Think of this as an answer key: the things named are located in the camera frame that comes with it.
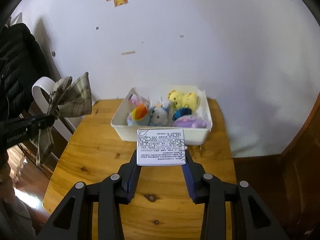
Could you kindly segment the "purple bunny plush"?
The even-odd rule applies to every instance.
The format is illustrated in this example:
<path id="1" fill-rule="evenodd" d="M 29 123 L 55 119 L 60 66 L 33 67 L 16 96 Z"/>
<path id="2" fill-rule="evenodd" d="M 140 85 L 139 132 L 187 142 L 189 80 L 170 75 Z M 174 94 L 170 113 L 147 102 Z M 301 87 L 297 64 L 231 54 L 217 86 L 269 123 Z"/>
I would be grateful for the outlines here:
<path id="1" fill-rule="evenodd" d="M 172 126 L 182 128 L 206 128 L 207 123 L 197 115 L 184 115 L 176 119 Z"/>

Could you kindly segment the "white plastic storage bin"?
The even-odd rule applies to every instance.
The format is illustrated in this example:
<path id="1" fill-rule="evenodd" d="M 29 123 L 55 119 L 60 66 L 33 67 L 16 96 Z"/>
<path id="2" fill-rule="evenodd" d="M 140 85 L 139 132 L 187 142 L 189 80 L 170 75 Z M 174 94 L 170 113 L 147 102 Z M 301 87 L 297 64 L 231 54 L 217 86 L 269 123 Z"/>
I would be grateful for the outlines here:
<path id="1" fill-rule="evenodd" d="M 206 93 L 196 86 L 134 87 L 111 120 L 123 141 L 143 128 L 182 128 L 187 145 L 202 145 L 213 127 Z"/>

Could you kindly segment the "blue floral drawstring pouch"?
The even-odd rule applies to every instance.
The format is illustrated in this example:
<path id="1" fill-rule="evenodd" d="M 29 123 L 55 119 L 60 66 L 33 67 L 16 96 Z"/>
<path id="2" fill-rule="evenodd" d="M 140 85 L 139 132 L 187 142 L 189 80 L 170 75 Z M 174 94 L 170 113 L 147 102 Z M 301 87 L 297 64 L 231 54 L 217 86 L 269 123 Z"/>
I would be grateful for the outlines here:
<path id="1" fill-rule="evenodd" d="M 172 116 L 172 120 L 176 121 L 177 119 L 181 118 L 182 116 L 191 115 L 191 114 L 192 114 L 191 108 L 182 107 L 182 108 L 175 111 L 174 115 Z"/>

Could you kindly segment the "black hanging jacket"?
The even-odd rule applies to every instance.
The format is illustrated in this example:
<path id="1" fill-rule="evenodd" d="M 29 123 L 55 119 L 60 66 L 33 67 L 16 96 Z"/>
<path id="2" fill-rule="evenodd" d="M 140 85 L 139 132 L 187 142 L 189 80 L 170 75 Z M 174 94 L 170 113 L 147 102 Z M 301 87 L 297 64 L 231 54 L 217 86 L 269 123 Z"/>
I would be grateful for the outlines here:
<path id="1" fill-rule="evenodd" d="M 44 54 L 24 23 L 1 31 L 1 121 L 17 118 L 29 109 L 32 87 L 50 76 Z"/>

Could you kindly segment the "white bear plush blue sweater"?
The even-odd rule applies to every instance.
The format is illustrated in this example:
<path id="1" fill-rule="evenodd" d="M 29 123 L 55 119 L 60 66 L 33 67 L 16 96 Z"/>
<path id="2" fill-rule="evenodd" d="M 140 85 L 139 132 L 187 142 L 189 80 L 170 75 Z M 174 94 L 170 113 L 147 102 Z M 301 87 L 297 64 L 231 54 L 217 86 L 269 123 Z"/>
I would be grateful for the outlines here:
<path id="1" fill-rule="evenodd" d="M 149 126 L 163 127 L 168 122 L 168 116 L 171 111 L 171 101 L 166 100 L 149 107 L 151 118 Z"/>

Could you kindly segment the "brown wooden door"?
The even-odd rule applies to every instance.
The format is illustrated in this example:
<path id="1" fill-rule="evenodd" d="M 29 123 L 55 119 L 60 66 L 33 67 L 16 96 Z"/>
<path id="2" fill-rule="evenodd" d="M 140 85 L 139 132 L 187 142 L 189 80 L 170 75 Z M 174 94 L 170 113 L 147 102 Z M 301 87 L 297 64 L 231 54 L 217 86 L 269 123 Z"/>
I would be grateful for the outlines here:
<path id="1" fill-rule="evenodd" d="M 319 101 L 280 155 L 235 158 L 238 181 L 259 194 L 289 239 L 319 239 Z"/>

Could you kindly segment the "yellow chick plush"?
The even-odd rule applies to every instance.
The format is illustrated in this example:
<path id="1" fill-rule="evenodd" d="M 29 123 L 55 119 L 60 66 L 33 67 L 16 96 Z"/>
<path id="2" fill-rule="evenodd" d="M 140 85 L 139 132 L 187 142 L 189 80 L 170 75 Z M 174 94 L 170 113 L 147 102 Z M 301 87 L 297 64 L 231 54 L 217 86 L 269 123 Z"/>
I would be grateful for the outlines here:
<path id="1" fill-rule="evenodd" d="M 198 105 L 198 99 L 196 93 L 184 94 L 180 91 L 172 90 L 168 94 L 168 100 L 171 101 L 172 107 L 175 110 L 181 108 L 189 108 L 192 112 L 196 111 Z"/>

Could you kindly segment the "grey plaid fabric bow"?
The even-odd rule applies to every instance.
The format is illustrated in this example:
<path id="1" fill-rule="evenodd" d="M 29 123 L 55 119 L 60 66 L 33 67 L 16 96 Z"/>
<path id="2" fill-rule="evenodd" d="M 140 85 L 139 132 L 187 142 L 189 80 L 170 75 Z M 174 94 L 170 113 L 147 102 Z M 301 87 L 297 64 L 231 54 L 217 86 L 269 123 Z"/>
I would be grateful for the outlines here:
<path id="1" fill-rule="evenodd" d="M 71 76 L 55 82 L 49 96 L 46 115 L 53 115 L 55 120 L 61 118 L 80 118 L 92 113 L 92 92 L 89 74 L 85 72 L 75 81 Z M 39 130 L 31 139 L 37 147 L 36 165 L 44 164 L 54 147 L 52 127 Z"/>

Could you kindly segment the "white text-printed box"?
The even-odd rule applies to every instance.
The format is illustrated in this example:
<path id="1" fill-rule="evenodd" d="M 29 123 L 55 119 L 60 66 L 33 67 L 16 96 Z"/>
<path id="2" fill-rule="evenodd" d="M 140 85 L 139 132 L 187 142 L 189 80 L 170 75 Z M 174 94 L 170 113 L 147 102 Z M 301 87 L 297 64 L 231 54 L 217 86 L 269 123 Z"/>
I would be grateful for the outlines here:
<path id="1" fill-rule="evenodd" d="M 139 129 L 136 156 L 139 166 L 184 165 L 186 157 L 183 129 Z"/>

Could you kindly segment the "blue rainbow pony plush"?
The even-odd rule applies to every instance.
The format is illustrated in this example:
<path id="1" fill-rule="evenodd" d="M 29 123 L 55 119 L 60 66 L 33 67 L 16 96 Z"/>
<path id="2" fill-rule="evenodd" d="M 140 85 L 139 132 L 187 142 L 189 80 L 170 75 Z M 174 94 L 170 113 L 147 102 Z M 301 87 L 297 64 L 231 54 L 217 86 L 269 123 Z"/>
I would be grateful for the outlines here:
<path id="1" fill-rule="evenodd" d="M 148 107 L 141 103 L 127 117 L 128 126 L 148 126 L 151 118 L 151 112 Z"/>

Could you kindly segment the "pink wet wipes pack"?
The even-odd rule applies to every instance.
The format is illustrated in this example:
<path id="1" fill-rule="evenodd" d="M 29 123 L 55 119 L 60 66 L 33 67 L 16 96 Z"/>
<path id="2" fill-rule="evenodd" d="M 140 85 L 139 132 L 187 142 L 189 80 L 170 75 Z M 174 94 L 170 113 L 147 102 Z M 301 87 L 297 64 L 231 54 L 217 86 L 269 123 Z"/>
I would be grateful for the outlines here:
<path id="1" fill-rule="evenodd" d="M 147 100 L 146 98 L 144 98 L 138 94 L 131 94 L 129 96 L 129 101 L 136 106 L 139 106 L 141 104 L 144 104 L 147 108 L 149 108 L 149 106 L 150 106 L 149 100 Z"/>

